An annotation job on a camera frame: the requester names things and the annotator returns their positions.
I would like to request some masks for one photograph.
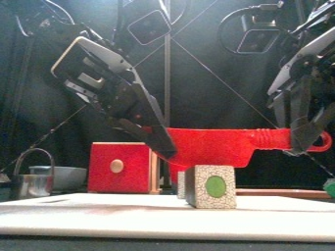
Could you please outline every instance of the metal pole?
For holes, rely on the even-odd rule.
[[[170,18],[170,0],[166,0],[167,7],[167,16]],[[164,115],[166,115],[166,125],[170,126],[170,82],[171,82],[171,36],[166,35],[166,106],[164,106]]]

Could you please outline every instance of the black curtain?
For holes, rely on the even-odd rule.
[[[77,23],[85,23],[103,37],[111,38],[116,24],[116,0],[57,0]],[[178,17],[184,1],[171,1],[172,17]],[[192,1],[186,17],[171,32],[171,121],[172,127],[274,128],[268,110],[267,89],[279,71],[278,47],[262,55],[239,56],[223,50],[218,28],[234,10],[278,1],[202,0]],[[287,1],[286,25],[298,25],[294,1]],[[81,107],[49,73],[48,55],[37,41],[19,33],[13,17],[1,8],[1,167]],[[136,45],[130,62],[151,94],[164,108],[164,40],[148,46]],[[91,144],[97,141],[135,141],[112,129],[92,108],[85,108],[39,145],[51,152],[56,165],[87,168]],[[334,171],[334,149],[315,154]],[[41,165],[39,156],[28,165]],[[290,157],[282,151],[256,151],[244,169],[236,170],[238,186],[320,188],[326,172],[307,156]]]

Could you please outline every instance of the red dustpan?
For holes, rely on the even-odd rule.
[[[224,165],[243,168],[252,153],[259,150],[291,150],[291,130],[283,129],[188,129],[168,128],[176,154],[167,160],[171,179],[178,171],[195,165]],[[322,133],[322,146],[311,146],[310,152],[326,151],[332,143],[328,133]]]

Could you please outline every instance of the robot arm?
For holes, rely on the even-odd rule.
[[[13,12],[23,34],[35,36],[52,49],[56,62],[51,72],[65,87],[105,115],[115,128],[131,133],[168,159],[175,146],[159,103],[120,55],[120,47],[85,25],[75,24],[61,7],[48,0],[3,0],[0,3]],[[146,16],[155,25],[159,18],[164,19],[163,12],[159,15],[158,12]],[[132,20],[132,25],[139,27],[143,22],[148,25],[144,18]]]
[[[279,127],[291,128],[292,151],[290,153],[292,155],[304,153],[335,119],[334,95],[331,97],[331,93],[335,93],[335,86],[331,86],[334,85],[335,26],[330,20],[334,12],[335,1],[327,1],[310,14],[307,22],[291,33],[291,35],[302,35],[303,32],[312,32],[316,28],[324,30],[283,66],[268,89],[270,107],[275,111]],[[312,114],[310,103],[315,92],[328,98]]]
[[[335,0],[323,2],[295,31],[280,26],[284,1],[236,10],[219,26],[219,41],[231,53],[262,54],[279,45],[291,59],[268,89],[268,107],[274,109],[278,126],[291,129],[292,150],[288,153],[292,155],[306,152],[335,119]],[[236,46],[230,45],[223,37],[224,28],[235,18],[240,19],[243,29],[234,43]],[[320,102],[318,111],[311,112],[315,96],[319,99],[327,97],[327,101]]]

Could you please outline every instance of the metal watering can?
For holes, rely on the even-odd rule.
[[[49,175],[20,175],[21,163],[32,152],[41,152],[49,159],[51,173]],[[21,155],[16,163],[12,178],[11,200],[23,200],[37,197],[49,196],[53,186],[55,161],[51,154],[40,149],[32,148]]]

